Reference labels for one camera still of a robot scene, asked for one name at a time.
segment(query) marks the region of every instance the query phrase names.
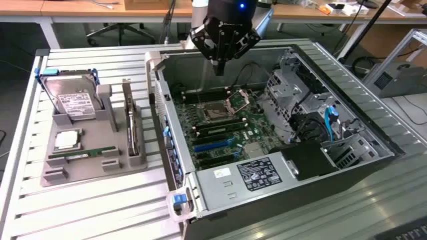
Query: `floor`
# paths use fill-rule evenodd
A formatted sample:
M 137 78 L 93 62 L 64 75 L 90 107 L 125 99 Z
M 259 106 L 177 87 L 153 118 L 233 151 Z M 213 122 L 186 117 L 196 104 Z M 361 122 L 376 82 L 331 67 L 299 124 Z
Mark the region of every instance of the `floor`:
M 56 23 L 56 35 L 62 48 L 88 48 L 90 47 L 85 38 L 84 25 L 81 23 Z M 277 24 L 272 23 L 265 32 L 265 39 L 293 39 L 309 38 L 319 42 L 325 49 L 333 50 L 337 39 L 341 37 L 339 25 L 323 26 L 320 24 L 285 24 L 283 32 L 276 31 Z M 90 31 L 102 28 L 101 23 L 90 23 L 88 25 Z M 170 27 L 170 43 L 176 43 L 177 36 L 188 31 L 189 24 L 173 24 Z M 156 38 L 160 36 L 161 24 L 145 23 L 144 30 Z M 94 37 L 100 47 L 117 45 L 117 32 L 105 33 L 101 37 Z M 140 37 L 132 32 L 125 32 L 122 37 L 122 45 L 145 45 L 149 39 Z M 0 130 L 6 132 L 4 141 L 0 142 L 0 156 L 9 151 L 16 123 L 21 110 L 24 92 L 29 77 L 29 70 L 33 64 L 33 54 L 36 49 L 48 48 L 44 34 L 34 23 L 0 23 L 0 72 L 1 93 L 0 93 Z M 348 62 L 352 59 L 364 56 L 368 53 L 360 47 L 356 48 Z M 6 165 L 6 156 L 0 157 L 0 178 L 2 177 L 2 169 Z

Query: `motherboard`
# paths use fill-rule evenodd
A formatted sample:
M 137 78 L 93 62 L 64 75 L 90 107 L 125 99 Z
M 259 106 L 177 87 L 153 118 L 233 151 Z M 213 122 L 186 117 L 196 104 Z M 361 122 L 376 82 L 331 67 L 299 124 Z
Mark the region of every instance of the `motherboard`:
M 256 158 L 284 143 L 251 89 L 181 94 L 173 99 L 186 146 L 198 170 Z

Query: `warning label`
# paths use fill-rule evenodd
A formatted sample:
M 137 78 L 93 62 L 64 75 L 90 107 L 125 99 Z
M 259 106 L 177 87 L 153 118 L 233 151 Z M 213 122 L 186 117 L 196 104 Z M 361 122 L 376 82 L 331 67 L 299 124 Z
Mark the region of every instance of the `warning label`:
M 94 114 L 94 109 L 88 93 L 57 95 L 66 114 L 70 117 Z
M 280 176 L 268 157 L 237 165 L 237 169 L 251 192 L 281 183 Z

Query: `green circuit board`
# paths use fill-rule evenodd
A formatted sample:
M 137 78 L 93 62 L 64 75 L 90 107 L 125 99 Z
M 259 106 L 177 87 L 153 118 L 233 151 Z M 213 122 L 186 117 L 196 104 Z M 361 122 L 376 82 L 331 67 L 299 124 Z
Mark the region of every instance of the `green circuit board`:
M 239 94 L 235 94 L 229 98 L 229 102 L 235 110 L 245 105 L 244 98 L 241 96 L 239 97 Z M 180 119 L 189 154 L 198 170 L 259 157 L 268 154 L 273 147 L 283 145 L 263 110 L 256 103 L 253 92 L 248 94 L 248 104 L 235 114 L 229 113 L 225 105 L 224 99 L 193 104 L 178 103 L 178 100 L 174 101 L 176 113 Z M 221 123 L 227 123 L 228 121 L 237 122 L 232 123 L 232 125 L 237 125 L 233 128 L 237 130 L 228 131 L 228 128 L 223 128 Z M 210 131 L 212 136 L 197 136 L 194 126 L 205 126 L 208 124 L 219 124 L 216 130 Z M 196 146 L 221 143 L 224 141 L 229 141 L 229 145 L 198 152 L 194 151 Z

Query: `white metal table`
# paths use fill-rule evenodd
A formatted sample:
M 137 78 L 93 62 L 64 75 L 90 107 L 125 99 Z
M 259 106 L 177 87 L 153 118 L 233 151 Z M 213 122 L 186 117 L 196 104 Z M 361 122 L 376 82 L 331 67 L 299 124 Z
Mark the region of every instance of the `white metal table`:
M 427 215 L 427 147 L 391 108 L 373 101 L 360 82 L 327 51 L 308 39 L 261 41 L 297 44 L 336 84 L 407 152 L 387 168 L 347 191 L 216 238 L 216 240 L 367 239 Z M 52 124 L 52 103 L 29 77 L 16 134 L 0 187 L 2 240 L 142 239 L 178 240 L 178 225 L 165 205 L 165 172 L 148 110 L 144 52 L 180 45 L 53 49 L 34 58 L 33 69 L 96 68 L 101 84 L 112 84 L 113 106 L 122 105 L 120 82 L 129 79 L 142 108 L 148 169 L 41 187 L 40 175 Z

